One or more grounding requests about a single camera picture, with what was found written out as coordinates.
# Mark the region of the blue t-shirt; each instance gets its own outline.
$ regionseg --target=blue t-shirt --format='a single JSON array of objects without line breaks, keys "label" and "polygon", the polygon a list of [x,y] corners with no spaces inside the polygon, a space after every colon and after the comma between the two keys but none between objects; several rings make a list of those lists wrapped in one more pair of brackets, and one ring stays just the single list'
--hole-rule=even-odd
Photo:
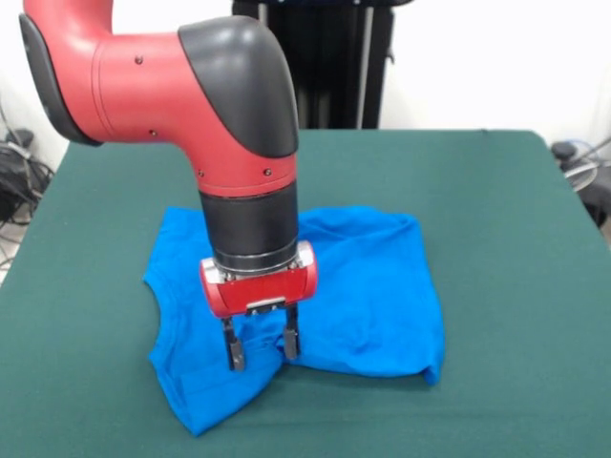
[{"label": "blue t-shirt", "polygon": [[324,208],[300,215],[299,237],[312,243],[319,274],[315,296],[299,304],[300,357],[284,357],[284,311],[237,317],[246,367],[231,371],[200,284],[200,260],[212,256],[203,215],[165,214],[144,278],[160,309],[150,361],[193,434],[237,412],[284,363],[439,380],[443,322],[417,221],[369,207]]}]

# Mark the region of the green tablecloth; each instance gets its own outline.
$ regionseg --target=green tablecloth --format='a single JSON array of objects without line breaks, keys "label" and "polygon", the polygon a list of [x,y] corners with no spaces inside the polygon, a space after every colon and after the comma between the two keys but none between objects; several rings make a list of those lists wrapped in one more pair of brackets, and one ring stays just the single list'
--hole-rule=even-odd
[{"label": "green tablecloth", "polygon": [[611,456],[611,256],[536,135],[305,132],[299,173],[303,209],[420,219],[438,386],[286,368],[193,438],[147,361],[141,280],[165,208],[198,208],[188,163],[74,145],[0,290],[0,456]]}]

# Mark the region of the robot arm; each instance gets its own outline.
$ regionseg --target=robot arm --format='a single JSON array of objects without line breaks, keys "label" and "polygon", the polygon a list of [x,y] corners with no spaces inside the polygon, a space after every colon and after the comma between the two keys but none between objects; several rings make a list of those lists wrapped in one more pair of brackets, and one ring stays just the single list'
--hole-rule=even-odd
[{"label": "robot arm", "polygon": [[162,141],[186,153],[214,251],[204,291],[239,353],[231,316],[284,306],[291,323],[316,284],[311,247],[297,241],[297,115],[282,49],[246,17],[114,35],[112,12],[113,0],[25,0],[36,89],[69,140]]}]

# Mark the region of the white wall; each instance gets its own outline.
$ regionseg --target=white wall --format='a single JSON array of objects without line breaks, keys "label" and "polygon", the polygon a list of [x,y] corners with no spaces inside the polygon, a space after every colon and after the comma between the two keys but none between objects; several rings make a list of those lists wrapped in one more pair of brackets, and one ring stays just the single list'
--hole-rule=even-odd
[{"label": "white wall", "polygon": [[[230,0],[115,0],[116,32],[171,31]],[[38,103],[20,44],[21,0],[0,7],[0,94],[56,166],[66,149]],[[547,141],[611,134],[611,4],[414,0],[396,10],[383,128],[531,129]]]}]

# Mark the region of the metal stand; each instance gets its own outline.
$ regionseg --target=metal stand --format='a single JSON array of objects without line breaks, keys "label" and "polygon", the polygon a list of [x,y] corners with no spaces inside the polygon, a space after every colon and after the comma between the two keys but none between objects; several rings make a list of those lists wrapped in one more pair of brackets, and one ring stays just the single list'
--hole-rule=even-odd
[{"label": "metal stand", "polygon": [[390,7],[236,1],[233,13],[262,20],[278,38],[293,75],[300,128],[377,129]]}]

